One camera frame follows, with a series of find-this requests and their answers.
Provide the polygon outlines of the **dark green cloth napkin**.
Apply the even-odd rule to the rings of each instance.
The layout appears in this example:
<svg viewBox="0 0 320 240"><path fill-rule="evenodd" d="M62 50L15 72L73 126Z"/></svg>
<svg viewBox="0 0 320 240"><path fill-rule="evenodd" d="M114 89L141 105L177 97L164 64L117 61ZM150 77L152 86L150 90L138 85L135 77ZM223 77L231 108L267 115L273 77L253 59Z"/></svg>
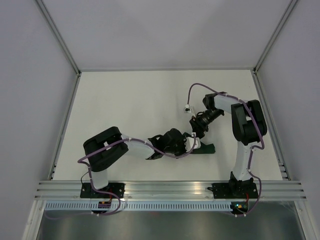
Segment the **dark green cloth napkin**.
<svg viewBox="0 0 320 240"><path fill-rule="evenodd" d="M190 136L191 134L185 132L183 133L183 137L186 136ZM198 149L193 150L192 152L190 152L190 154L194 154L194 155L209 155L209 154L214 154L216 152L216 148L214 146L213 143L211 144L205 144L203 142L201 142L201 147Z"/></svg>

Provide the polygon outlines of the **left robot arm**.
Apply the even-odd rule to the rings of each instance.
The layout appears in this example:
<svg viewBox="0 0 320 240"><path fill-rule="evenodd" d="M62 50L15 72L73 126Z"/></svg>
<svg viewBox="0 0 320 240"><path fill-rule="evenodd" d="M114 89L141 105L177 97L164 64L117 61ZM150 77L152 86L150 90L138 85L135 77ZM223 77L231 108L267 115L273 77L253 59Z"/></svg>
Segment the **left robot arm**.
<svg viewBox="0 0 320 240"><path fill-rule="evenodd" d="M91 191L98 198L109 193L108 168L121 157L128 155L145 160L157 160L164 155L179 157L186 154L187 139L177 129L155 135L145 140L134 140L113 126L83 143L90 166Z"/></svg>

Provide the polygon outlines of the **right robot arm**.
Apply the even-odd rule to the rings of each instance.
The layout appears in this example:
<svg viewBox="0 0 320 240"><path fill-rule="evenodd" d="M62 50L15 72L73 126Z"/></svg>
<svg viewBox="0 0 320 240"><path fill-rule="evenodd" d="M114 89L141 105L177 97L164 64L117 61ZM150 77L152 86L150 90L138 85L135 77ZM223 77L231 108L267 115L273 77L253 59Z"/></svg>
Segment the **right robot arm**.
<svg viewBox="0 0 320 240"><path fill-rule="evenodd" d="M192 116L189 121L196 136L203 138L215 119L229 113L232 133L237 141L235 165L228 182L214 182L208 190L214 199L258 199L261 187L254 183L256 177L251 171L251 163L253 151L265 147L263 137L268 131L260 102L245 102L224 92L207 94L202 102L206 110Z"/></svg>

